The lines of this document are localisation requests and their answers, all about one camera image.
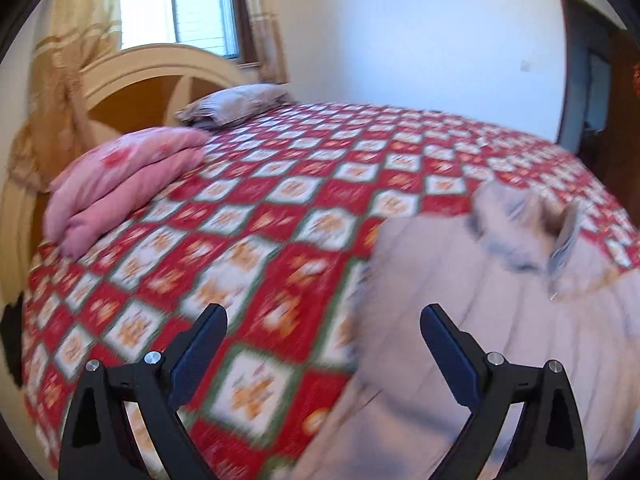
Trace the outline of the light grey puffer jacket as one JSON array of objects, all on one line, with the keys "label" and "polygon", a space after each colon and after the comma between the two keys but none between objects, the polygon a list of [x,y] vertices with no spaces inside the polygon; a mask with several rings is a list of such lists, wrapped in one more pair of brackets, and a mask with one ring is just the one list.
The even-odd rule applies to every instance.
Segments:
[{"label": "light grey puffer jacket", "polygon": [[578,203],[483,183],[468,214],[390,218],[357,302],[357,369],[292,470],[295,479],[425,479],[469,412],[421,336],[439,304],[514,364],[560,361],[576,396],[590,478],[637,432],[639,274],[580,232]]}]

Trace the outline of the folded pink blanket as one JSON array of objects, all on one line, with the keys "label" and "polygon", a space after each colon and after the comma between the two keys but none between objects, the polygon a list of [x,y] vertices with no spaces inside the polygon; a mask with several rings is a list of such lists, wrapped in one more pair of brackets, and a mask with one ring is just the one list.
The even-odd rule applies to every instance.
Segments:
[{"label": "folded pink blanket", "polygon": [[204,160],[209,134],[156,127],[107,141],[74,160],[50,184],[43,239],[78,259],[178,177]]}]

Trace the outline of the red patchwork bear quilt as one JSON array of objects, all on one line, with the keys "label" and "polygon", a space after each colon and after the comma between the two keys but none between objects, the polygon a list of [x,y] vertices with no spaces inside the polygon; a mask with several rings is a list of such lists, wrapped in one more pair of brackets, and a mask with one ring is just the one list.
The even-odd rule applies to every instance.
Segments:
[{"label": "red patchwork bear quilt", "polygon": [[639,262],[626,211],[548,141],[442,112],[287,106],[217,133],[204,165],[81,258],[40,246],[25,292],[25,403],[51,463],[82,367],[162,350],[203,307],[229,340],[181,417],[223,479],[283,477],[346,386],[355,287],[378,226],[469,209],[500,180],[559,205],[617,270]]}]

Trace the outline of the brown wooden door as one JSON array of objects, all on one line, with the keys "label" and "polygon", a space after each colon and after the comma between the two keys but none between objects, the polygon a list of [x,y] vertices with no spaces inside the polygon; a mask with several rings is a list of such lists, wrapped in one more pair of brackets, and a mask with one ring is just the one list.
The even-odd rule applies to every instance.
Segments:
[{"label": "brown wooden door", "polygon": [[610,41],[612,82],[602,140],[602,181],[622,205],[639,193],[639,47],[626,30]]}]

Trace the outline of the striped grey pillow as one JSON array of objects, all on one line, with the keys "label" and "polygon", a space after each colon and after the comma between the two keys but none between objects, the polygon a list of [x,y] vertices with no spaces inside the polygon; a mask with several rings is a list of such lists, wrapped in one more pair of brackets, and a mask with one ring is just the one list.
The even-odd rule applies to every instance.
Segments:
[{"label": "striped grey pillow", "polygon": [[278,84],[243,84],[203,96],[178,110],[175,118],[180,124],[214,131],[237,126],[293,102],[292,96]]}]

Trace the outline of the cream wooden headboard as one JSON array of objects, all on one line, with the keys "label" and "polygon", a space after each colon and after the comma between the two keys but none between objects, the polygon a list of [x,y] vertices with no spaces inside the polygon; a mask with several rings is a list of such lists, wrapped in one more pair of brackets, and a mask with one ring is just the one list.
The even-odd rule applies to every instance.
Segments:
[{"label": "cream wooden headboard", "polygon": [[[175,114],[216,90],[250,82],[235,62],[184,44],[122,50],[82,72],[89,125],[96,144],[133,131],[178,124]],[[1,193],[1,302],[26,288],[42,240],[47,194],[10,179]]]}]

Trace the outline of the yellow right curtain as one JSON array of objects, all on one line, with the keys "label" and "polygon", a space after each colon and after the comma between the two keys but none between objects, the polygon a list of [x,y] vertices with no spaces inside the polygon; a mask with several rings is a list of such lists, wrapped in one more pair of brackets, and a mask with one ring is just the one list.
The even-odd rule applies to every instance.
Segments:
[{"label": "yellow right curtain", "polygon": [[259,76],[270,84],[288,83],[288,64],[277,13],[272,0],[245,0],[250,19]]}]

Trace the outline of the yellow curtain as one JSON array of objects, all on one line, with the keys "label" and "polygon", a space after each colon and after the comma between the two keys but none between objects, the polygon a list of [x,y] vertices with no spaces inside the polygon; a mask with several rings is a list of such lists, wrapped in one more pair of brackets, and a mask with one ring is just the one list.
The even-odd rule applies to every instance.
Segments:
[{"label": "yellow curtain", "polygon": [[288,64],[277,13],[272,0],[245,0],[250,19],[259,76],[270,84],[288,83]]},{"label": "yellow curtain", "polygon": [[27,119],[12,141],[8,174],[25,188],[44,192],[96,146],[81,71],[120,50],[119,0],[48,0],[38,32]]}]

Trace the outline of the yellow left curtain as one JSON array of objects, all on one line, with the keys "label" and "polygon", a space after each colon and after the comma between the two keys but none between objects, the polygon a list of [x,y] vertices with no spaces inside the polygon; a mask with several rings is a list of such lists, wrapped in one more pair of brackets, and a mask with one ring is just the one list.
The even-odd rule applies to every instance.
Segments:
[{"label": "yellow left curtain", "polygon": [[8,174],[25,188],[44,192],[96,146],[81,71],[120,50],[119,0],[48,0],[38,32],[27,119],[12,141]]}]

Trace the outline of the dark brown door frame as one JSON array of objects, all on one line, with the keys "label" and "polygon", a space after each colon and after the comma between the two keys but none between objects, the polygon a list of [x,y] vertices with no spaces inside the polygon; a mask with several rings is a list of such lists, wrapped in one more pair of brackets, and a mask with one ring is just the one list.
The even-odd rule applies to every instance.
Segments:
[{"label": "dark brown door frame", "polygon": [[558,143],[578,154],[608,121],[610,40],[620,30],[586,0],[561,0],[565,27],[565,92]]}]

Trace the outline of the window with metal frame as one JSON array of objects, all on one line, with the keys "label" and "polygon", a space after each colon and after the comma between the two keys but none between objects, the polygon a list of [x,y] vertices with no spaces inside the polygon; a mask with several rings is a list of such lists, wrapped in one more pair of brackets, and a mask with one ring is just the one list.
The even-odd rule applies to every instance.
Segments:
[{"label": "window with metal frame", "polygon": [[122,47],[186,44],[222,58],[240,54],[233,0],[119,0]]}]

